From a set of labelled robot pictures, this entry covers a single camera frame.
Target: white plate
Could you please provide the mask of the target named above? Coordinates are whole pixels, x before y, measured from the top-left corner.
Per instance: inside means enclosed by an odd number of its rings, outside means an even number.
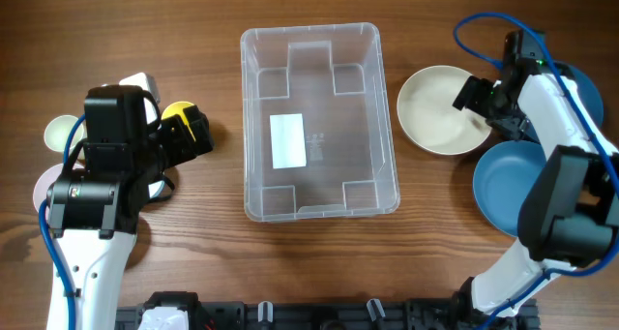
[[[463,69],[433,66],[410,76],[398,95],[398,119],[419,147],[439,155],[458,155],[480,146],[490,135],[484,118],[452,104],[471,76]]]

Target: robotic arm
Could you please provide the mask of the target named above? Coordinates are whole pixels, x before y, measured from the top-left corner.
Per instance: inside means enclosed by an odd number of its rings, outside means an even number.
[[[144,99],[156,112],[150,123]],[[84,110],[88,139],[77,144],[47,192],[49,230],[74,288],[66,294],[54,266],[47,330],[68,328],[68,296],[75,300],[76,329],[114,328],[138,214],[151,200],[148,185],[162,180],[165,169],[214,147],[208,120],[196,106],[184,110],[189,125],[179,115],[162,120],[153,96],[140,86],[91,89]],[[86,167],[73,169],[82,147]]]
[[[558,65],[575,104],[615,165],[617,149],[586,112],[569,67]],[[485,117],[507,138],[526,138],[529,125],[545,152],[546,165],[518,217],[518,239],[484,273],[469,279],[455,295],[460,319],[490,315],[515,300],[549,269],[574,271],[602,259],[619,227],[617,197],[598,152],[545,66],[539,47],[525,32],[508,34],[501,80],[469,77],[454,102]],[[517,315],[520,306],[558,274],[550,274],[532,292],[499,317]]]

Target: blue tube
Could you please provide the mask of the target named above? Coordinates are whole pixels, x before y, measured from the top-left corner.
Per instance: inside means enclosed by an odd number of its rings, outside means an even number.
[[[69,311],[69,330],[75,330],[75,298],[74,298],[74,287],[71,283],[71,278],[65,269],[65,265],[62,263],[62,259],[56,252],[56,248],[54,248],[54,244],[51,241],[51,236],[49,234],[49,229],[47,228],[47,221],[45,220],[45,208],[47,207],[47,199],[41,203],[39,207],[39,228],[41,229],[41,235],[43,236],[43,240],[45,241],[45,246],[47,247],[47,251],[51,256],[51,260],[54,262],[56,266],[56,270],[58,270],[58,275],[60,276],[60,280],[62,281],[62,285],[65,288],[65,293],[67,294],[67,310]]]
[[[71,142],[74,139],[75,132],[77,132],[77,128],[79,128],[79,125],[82,124],[82,122],[84,122],[85,119],[86,119],[85,114],[79,116],[79,118],[77,118],[77,121],[74,124],[74,127],[71,128],[71,131],[69,132],[69,137],[67,137],[67,144],[65,144],[65,152],[63,152],[62,154],[63,164],[65,164],[67,160],[69,159],[69,149],[71,149]]]
[[[505,14],[500,14],[500,13],[495,13],[495,12],[485,12],[485,13],[479,13],[479,14],[475,14],[475,15],[471,15],[469,17],[466,17],[465,19],[461,20],[456,25],[456,28],[454,29],[454,38],[456,39],[456,43],[459,46],[461,46],[464,50],[466,50],[467,52],[473,54],[474,56],[476,56],[478,58],[482,58],[484,60],[487,60],[489,63],[491,63],[497,69],[500,70],[501,67],[502,67],[502,64],[498,64],[497,65],[497,63],[500,63],[498,60],[489,58],[489,57],[487,57],[487,56],[485,56],[483,54],[480,54],[480,53],[477,53],[477,52],[473,51],[472,49],[470,49],[467,46],[463,45],[462,42],[457,37],[457,30],[462,25],[468,23],[471,20],[475,20],[475,19],[483,18],[483,17],[495,17],[495,18],[501,18],[501,19],[508,20],[512,24],[518,26],[523,31],[525,31],[527,34],[529,34],[531,36],[531,38],[533,38],[533,40],[537,43],[537,45],[540,47],[540,49],[542,51],[542,54],[544,55],[544,58],[545,58],[546,62],[548,63],[548,67],[550,68],[550,71],[552,72],[552,74],[556,78],[557,83],[559,84],[559,87],[561,88],[561,90],[565,94],[566,99],[570,103],[570,107],[574,111],[576,117],[578,118],[578,121],[580,122],[580,124],[584,128],[585,132],[589,136],[591,142],[593,143],[594,147],[598,151],[598,154],[600,154],[600,158],[602,159],[602,162],[604,164],[606,172],[608,173],[608,176],[610,177],[610,182],[612,184],[612,187],[614,188],[615,193],[617,193],[617,195],[619,195],[619,177],[617,176],[617,171],[615,170],[614,166],[612,165],[612,162],[610,161],[610,156],[607,155],[607,153],[605,152],[604,148],[602,147],[602,144],[600,143],[600,141],[594,135],[593,129],[587,123],[587,121],[586,121],[586,119],[584,117],[584,114],[578,108],[574,98],[572,97],[572,94],[570,93],[570,90],[568,89],[568,87],[565,85],[565,82],[561,78],[561,75],[559,74],[559,71],[557,70],[557,67],[554,64],[554,60],[552,60],[552,57],[550,56],[550,52],[548,51],[548,48],[545,46],[544,41],[542,41],[542,39],[535,33],[535,31],[533,31],[530,27],[528,27],[526,24],[524,24],[520,20],[518,20],[518,19],[516,19],[516,18],[514,18],[514,17],[512,17],[510,15],[505,15]],[[535,291],[535,289],[544,280],[550,279],[551,274],[556,273],[556,274],[560,274],[560,275],[564,275],[564,276],[570,276],[570,277],[587,277],[587,276],[591,276],[594,273],[597,273],[597,272],[601,271],[602,269],[604,269],[605,267],[607,267],[607,265],[610,263],[610,261],[612,261],[617,256],[618,253],[619,253],[619,237],[613,243],[613,245],[610,248],[610,251],[608,252],[608,254],[606,254],[606,256],[603,259],[600,260],[600,262],[598,262],[596,265],[594,265],[594,266],[592,266],[590,268],[587,268],[587,269],[584,269],[584,270],[579,270],[579,271],[565,271],[565,270],[559,270],[559,269],[556,269],[556,268],[550,268],[550,269],[545,270],[544,273],[542,274],[542,276],[540,276],[540,278],[538,278],[524,292],[522,292],[520,294],[520,296],[518,296],[514,300],[510,300],[510,301],[506,302],[505,304],[501,305],[496,310],[494,310],[494,312],[492,312],[492,314],[490,314],[488,319],[482,325],[476,327],[475,330],[483,330],[483,329],[485,329],[487,326],[489,326],[494,321],[494,319],[498,316],[498,314],[500,314],[501,312],[507,310],[508,308],[511,308],[512,306],[516,305],[518,302],[524,300],[528,295],[530,295],[533,291]]]

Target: white label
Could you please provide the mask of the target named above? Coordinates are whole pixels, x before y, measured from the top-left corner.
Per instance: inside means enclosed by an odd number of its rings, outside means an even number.
[[[273,169],[306,166],[303,115],[271,115],[270,118]]]

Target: wooden surface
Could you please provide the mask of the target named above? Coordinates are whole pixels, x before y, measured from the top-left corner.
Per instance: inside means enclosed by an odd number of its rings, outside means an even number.
[[[162,106],[192,101],[208,114],[218,149],[179,166],[177,195],[144,209],[120,305],[157,290],[247,303],[450,296],[513,240],[473,200],[484,150],[445,158],[415,147],[399,126],[396,99],[410,75],[431,65],[495,77],[452,39],[454,25],[479,11],[545,29],[555,58],[597,83],[604,131],[617,142],[616,0],[0,0],[0,328],[43,329],[47,316],[51,262],[32,190],[61,156],[45,148],[45,125],[79,115],[89,88],[142,71],[157,79]],[[243,210],[241,34],[355,21],[381,33],[399,209],[375,219],[251,222]],[[462,36],[496,57],[510,29],[481,21]],[[619,263],[589,279],[560,279],[538,297],[544,329],[616,328],[617,290]]]

